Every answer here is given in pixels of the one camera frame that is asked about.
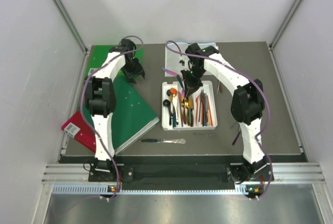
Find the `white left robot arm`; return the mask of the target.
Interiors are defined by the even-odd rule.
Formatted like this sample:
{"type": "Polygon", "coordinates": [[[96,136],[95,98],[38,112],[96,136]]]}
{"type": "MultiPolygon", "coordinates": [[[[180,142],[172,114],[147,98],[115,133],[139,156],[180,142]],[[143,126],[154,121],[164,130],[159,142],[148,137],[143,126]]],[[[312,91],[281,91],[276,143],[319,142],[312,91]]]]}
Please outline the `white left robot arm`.
{"type": "Polygon", "coordinates": [[[136,78],[145,78],[145,71],[135,53],[143,48],[143,41],[135,35],[120,40],[116,47],[109,50],[101,67],[95,69],[84,83],[81,106],[85,106],[93,120],[96,138],[95,158],[98,161],[112,161],[115,155],[112,144],[111,122],[116,109],[114,79],[119,71],[129,83],[136,83],[136,78]]]}

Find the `iridescent knife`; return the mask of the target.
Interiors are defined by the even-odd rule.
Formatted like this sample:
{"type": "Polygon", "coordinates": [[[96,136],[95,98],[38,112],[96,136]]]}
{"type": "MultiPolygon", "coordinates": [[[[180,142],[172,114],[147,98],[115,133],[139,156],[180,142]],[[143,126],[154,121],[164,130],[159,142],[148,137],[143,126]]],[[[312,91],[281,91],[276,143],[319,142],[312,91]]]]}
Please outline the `iridescent knife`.
{"type": "Polygon", "coordinates": [[[182,90],[181,92],[181,117],[182,117],[182,125],[186,124],[186,111],[185,111],[185,92],[182,90]]]}
{"type": "Polygon", "coordinates": [[[167,73],[167,74],[169,74],[169,75],[172,75],[172,76],[178,76],[178,75],[179,75],[178,73],[176,73],[176,72],[174,72],[174,71],[171,71],[171,70],[169,70],[169,69],[166,69],[166,68],[162,68],[162,70],[163,70],[165,73],[167,73]]]}

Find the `teal handled gold spoon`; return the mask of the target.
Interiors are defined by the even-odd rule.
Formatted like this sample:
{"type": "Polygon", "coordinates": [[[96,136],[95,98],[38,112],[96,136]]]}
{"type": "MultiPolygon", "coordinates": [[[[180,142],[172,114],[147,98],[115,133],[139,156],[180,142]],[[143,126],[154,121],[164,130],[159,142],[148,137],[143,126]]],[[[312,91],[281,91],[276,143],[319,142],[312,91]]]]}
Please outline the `teal handled gold spoon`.
{"type": "MultiPolygon", "coordinates": [[[[184,90],[185,88],[184,88],[184,84],[182,82],[181,77],[178,75],[178,76],[176,76],[176,78],[177,78],[182,90],[184,90]]],[[[189,105],[189,102],[188,102],[189,100],[188,99],[189,99],[189,97],[185,97],[185,105],[189,105]]]]}

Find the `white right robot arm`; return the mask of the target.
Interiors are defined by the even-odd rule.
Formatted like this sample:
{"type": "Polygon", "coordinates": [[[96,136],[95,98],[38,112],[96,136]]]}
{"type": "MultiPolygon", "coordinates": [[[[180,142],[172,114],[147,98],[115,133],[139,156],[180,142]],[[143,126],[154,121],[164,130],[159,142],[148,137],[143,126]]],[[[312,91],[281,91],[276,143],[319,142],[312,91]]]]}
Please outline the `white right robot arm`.
{"type": "Polygon", "coordinates": [[[181,71],[185,96],[191,96],[203,86],[201,78],[205,72],[214,75],[227,88],[232,95],[231,114],[241,129],[243,157],[248,162],[242,172],[249,180],[257,179],[262,174],[262,168],[257,162],[264,159],[260,148],[262,111],[265,108],[260,93],[263,91],[261,81],[251,81],[236,71],[214,46],[201,49],[197,43],[190,44],[185,54],[191,63],[190,70],[181,71]]]}

